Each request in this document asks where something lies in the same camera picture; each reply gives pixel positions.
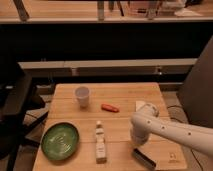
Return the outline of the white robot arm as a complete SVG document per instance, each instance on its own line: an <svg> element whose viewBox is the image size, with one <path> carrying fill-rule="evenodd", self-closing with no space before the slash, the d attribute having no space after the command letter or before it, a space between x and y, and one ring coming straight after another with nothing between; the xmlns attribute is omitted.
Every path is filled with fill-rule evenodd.
<svg viewBox="0 0 213 171"><path fill-rule="evenodd" d="M135 145L145 144L150 134L155 134L213 157L212 128L160 119L157 107L144 101L136 102L130 122L130 136Z"/></svg>

